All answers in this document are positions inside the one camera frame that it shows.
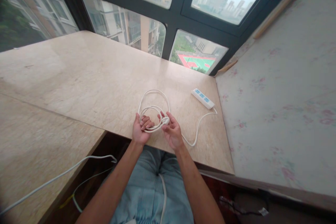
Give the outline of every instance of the white wall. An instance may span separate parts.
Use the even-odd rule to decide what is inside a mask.
[[[336,196],[336,0],[295,0],[216,77],[237,177]]]

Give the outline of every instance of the jeans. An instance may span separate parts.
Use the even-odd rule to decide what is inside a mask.
[[[110,221],[127,223],[160,223],[164,202],[161,178],[166,184],[167,205],[162,224],[194,223],[184,188],[180,166],[175,155],[145,146]]]

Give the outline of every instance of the green court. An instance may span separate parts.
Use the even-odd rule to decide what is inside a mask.
[[[188,67],[194,70],[201,68],[205,71],[208,71],[211,65],[216,60],[215,58],[202,58],[202,57],[183,55],[183,54],[178,54],[178,57],[180,58],[182,64],[185,67]]]

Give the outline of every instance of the window frame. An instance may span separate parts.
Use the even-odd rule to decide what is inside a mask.
[[[166,27],[166,37],[162,59],[169,60],[178,29],[229,48],[211,71],[210,75],[214,76],[281,0],[256,0],[239,25],[225,22],[192,8],[192,0],[172,0],[169,9],[145,0],[104,1],[163,23]],[[82,0],[64,0],[64,2],[79,30],[95,32]]]

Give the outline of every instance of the white wire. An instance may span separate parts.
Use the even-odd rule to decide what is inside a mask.
[[[203,119],[204,117],[206,117],[207,115],[210,115],[210,114],[217,114],[217,110],[216,110],[214,107],[213,107],[213,109],[214,109],[215,113],[214,113],[214,112],[211,112],[211,113],[205,114],[205,115],[202,116],[201,119],[198,121],[198,124],[197,124],[197,130],[196,130],[196,136],[195,136],[195,142],[194,142],[193,144],[189,143],[189,142],[187,141],[186,137],[182,134],[182,137],[183,137],[184,140],[187,142],[187,144],[189,144],[190,146],[195,146],[195,144],[196,144],[196,142],[197,142],[198,129],[199,129],[199,127],[200,127],[200,123],[201,123],[202,119]]]
[[[167,116],[162,117],[162,115],[161,115],[161,111],[163,112],[163,110],[162,110],[160,107],[156,106],[156,105],[150,105],[150,106],[145,107],[143,110],[140,111],[140,109],[141,109],[141,104],[142,104],[142,100],[144,99],[145,95],[146,95],[147,93],[151,92],[151,91],[158,91],[159,93],[161,93],[161,94],[164,96],[164,98],[166,99],[166,102],[167,102],[167,104],[168,104],[168,111],[170,112],[169,100],[168,100],[167,96],[166,96],[161,90],[158,90],[158,89],[150,89],[150,90],[146,91],[146,92],[143,94],[142,98],[141,98],[141,101],[140,101],[140,104],[139,104],[139,108],[138,108],[138,113],[139,113],[139,115],[140,115],[140,123],[142,122],[141,117],[145,114],[145,112],[146,112],[148,109],[155,109],[155,110],[159,113],[159,115],[160,115],[160,123],[159,123],[158,125],[155,125],[155,126],[153,126],[153,127],[150,127],[150,128],[148,128],[148,129],[145,129],[144,131],[147,132],[147,133],[155,132],[155,131],[161,129],[162,126],[163,126],[164,124],[168,124],[168,123],[169,123],[169,117],[167,117]],[[194,141],[194,143],[192,143],[192,144],[189,143],[189,141],[186,139],[186,137],[182,134],[182,137],[183,137],[183,139],[186,141],[187,144],[189,144],[190,146],[195,146],[195,144],[196,144],[196,142],[197,142],[198,129],[199,129],[199,127],[200,127],[200,123],[201,123],[202,119],[203,119],[204,117],[206,117],[207,115],[210,115],[210,114],[218,114],[218,113],[217,113],[217,110],[216,110],[214,107],[213,107],[213,109],[214,109],[215,112],[211,112],[211,113],[205,114],[205,115],[202,116],[201,119],[198,121],[197,128],[196,128],[196,137],[195,137],[195,141]]]
[[[98,175],[100,175],[100,174],[103,174],[103,173],[105,173],[105,172],[111,170],[113,167],[108,168],[107,170],[102,171],[101,173],[98,173],[98,174],[96,174],[96,175],[93,175],[92,177],[90,177],[90,178],[84,180],[82,183],[79,184],[79,186],[76,187],[76,189],[75,189],[74,192],[73,192],[72,200],[73,200],[73,203],[75,204],[75,206],[76,206],[78,212],[82,213],[83,211],[82,211],[82,209],[79,207],[79,205],[77,204],[77,201],[76,201],[76,199],[75,199],[75,192],[77,191],[77,189],[78,189],[82,184],[84,184],[86,181],[92,179],[93,177],[96,177],[96,176],[98,176]]]
[[[67,170],[67,171],[63,172],[62,174],[58,175],[57,177],[49,180],[48,182],[46,182],[43,185],[39,186],[38,188],[36,188],[35,190],[31,191],[30,193],[28,193],[23,198],[19,199],[18,201],[16,201],[15,203],[13,203],[9,207],[7,207],[5,210],[3,210],[2,212],[0,212],[0,215],[3,215],[4,213],[8,212],[13,207],[16,207],[18,204],[20,204],[21,202],[23,202],[24,200],[26,200],[27,198],[29,198],[31,195],[33,195],[34,193],[36,193],[37,191],[39,191],[43,187],[49,185],[50,183],[54,182],[56,179],[62,177],[63,175],[65,175],[66,173],[68,173],[69,171],[71,171],[72,169],[74,169],[76,166],[80,165],[80,163],[82,163],[84,160],[89,159],[89,158],[103,159],[103,158],[107,158],[107,157],[113,158],[112,163],[116,163],[117,162],[117,160],[115,159],[115,157],[112,156],[112,155],[107,155],[107,156],[87,156],[87,157],[83,158],[81,161],[79,161],[77,164],[75,164],[74,166],[72,166],[69,170]]]
[[[166,191],[166,184],[165,184],[165,180],[163,179],[163,176],[161,174],[159,174],[161,180],[162,180],[162,186],[163,186],[163,194],[164,194],[164,201],[163,201],[163,208],[162,208],[162,214],[161,214],[161,221],[160,224],[162,224],[162,220],[163,220],[163,215],[165,214],[165,210],[166,210],[166,204],[167,204],[167,191]]]

